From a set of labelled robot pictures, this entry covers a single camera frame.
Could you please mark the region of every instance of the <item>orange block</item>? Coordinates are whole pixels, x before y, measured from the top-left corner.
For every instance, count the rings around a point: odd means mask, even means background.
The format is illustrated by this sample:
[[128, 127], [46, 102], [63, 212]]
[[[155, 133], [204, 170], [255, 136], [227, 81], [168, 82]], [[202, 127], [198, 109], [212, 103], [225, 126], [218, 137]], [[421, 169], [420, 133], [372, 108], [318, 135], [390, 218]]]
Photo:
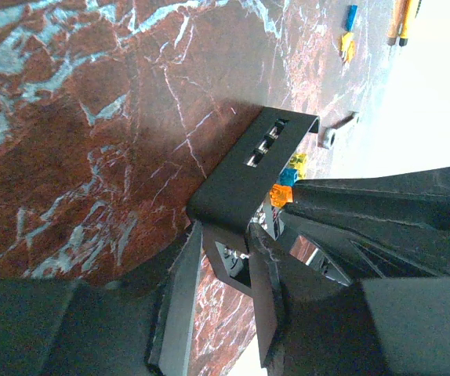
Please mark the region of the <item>orange block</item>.
[[293, 202], [293, 190], [290, 186], [274, 184], [270, 189], [270, 203], [276, 208], [282, 208], [287, 202]]

